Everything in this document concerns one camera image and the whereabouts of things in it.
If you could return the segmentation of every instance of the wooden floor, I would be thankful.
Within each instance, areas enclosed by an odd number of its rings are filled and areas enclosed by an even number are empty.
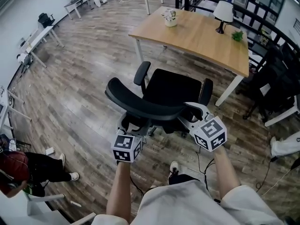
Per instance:
[[[173,6],[174,1],[165,0],[165,5]],[[160,0],[149,0],[149,3],[151,11],[160,7]],[[46,63],[48,68],[35,62],[10,87],[15,86],[14,91],[25,101],[23,107],[16,102],[16,108],[32,118],[32,122],[28,122],[11,115],[16,137],[32,143],[32,150],[39,153],[44,153],[48,147],[55,148],[57,158],[65,153],[67,169],[80,173],[77,182],[50,183],[46,188],[48,194],[66,195],[65,200],[52,202],[52,205],[75,220],[91,212],[105,213],[116,171],[110,145],[116,121],[124,111],[113,104],[104,91],[108,81],[118,77],[134,93],[141,95],[140,88],[133,84],[139,64],[128,32],[147,17],[144,0],[109,0],[101,8],[89,10],[83,6],[79,10],[82,19],[72,14],[74,20],[66,17],[55,29],[64,48],[55,46],[50,38],[40,46],[51,55]],[[243,95],[231,94],[219,108],[214,106],[233,80],[231,72],[149,42],[142,42],[142,50],[145,59],[151,62],[149,76],[156,68],[163,68],[200,81],[208,77],[214,82],[209,109],[227,126],[225,146],[242,184],[255,188],[267,171],[270,138],[273,135],[286,138],[299,131],[300,119],[293,115],[269,128],[264,127],[257,112],[251,119],[243,120],[242,115],[252,104]],[[179,133],[166,135],[158,129],[153,137],[147,137],[147,145],[132,165],[132,177],[143,191],[152,184],[166,184],[169,165],[177,160],[184,166],[184,172],[203,180],[195,153],[198,150],[190,136],[183,139]],[[298,154],[283,157],[271,164],[259,194],[274,185],[297,157]],[[202,171],[211,159],[211,153],[201,151]],[[207,174],[210,193],[218,198],[215,167],[211,166]],[[299,170],[296,169],[264,200],[280,218],[287,215],[296,218],[300,214],[299,188]],[[133,218],[141,198],[133,186],[131,192]],[[71,205],[70,201],[82,207]]]

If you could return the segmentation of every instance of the black pants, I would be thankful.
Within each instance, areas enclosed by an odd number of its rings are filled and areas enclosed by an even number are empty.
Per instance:
[[[172,184],[187,182],[191,180],[198,180],[198,179],[188,176],[186,174],[181,174],[181,175],[174,174],[171,177],[169,177],[169,184],[172,185]]]
[[[63,170],[62,161],[44,154],[25,152],[28,157],[30,179],[33,182],[71,181],[71,175]]]

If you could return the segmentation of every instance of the small plant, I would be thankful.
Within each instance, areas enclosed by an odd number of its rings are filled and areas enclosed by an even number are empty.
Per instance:
[[[235,31],[234,33],[232,33],[232,38],[237,41],[240,42],[243,39],[243,31]]]
[[[165,10],[165,12],[164,12],[164,14],[162,14],[162,16],[168,21],[173,21],[176,19],[176,11],[168,8]]]

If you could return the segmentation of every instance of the flower pot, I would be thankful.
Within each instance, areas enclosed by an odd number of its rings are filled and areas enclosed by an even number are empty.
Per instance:
[[[174,20],[171,20],[171,21],[165,19],[165,25],[167,27],[174,27],[174,26],[177,25],[177,19],[174,19]]]

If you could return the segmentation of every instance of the white sneaker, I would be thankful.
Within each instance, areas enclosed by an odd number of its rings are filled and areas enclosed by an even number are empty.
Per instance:
[[[66,156],[65,156],[65,154],[61,154],[60,155],[60,160],[62,161],[62,169],[64,169],[65,168],[65,164],[66,164]]]
[[[270,140],[270,145],[273,146],[275,144],[276,141],[276,137],[272,137]]]
[[[71,175],[71,181],[76,181],[79,179],[79,174],[77,172],[69,173]]]
[[[180,171],[180,168],[179,168],[178,162],[177,161],[172,161],[171,166],[170,166],[170,175],[169,175],[169,178],[171,176],[178,175],[179,171]]]

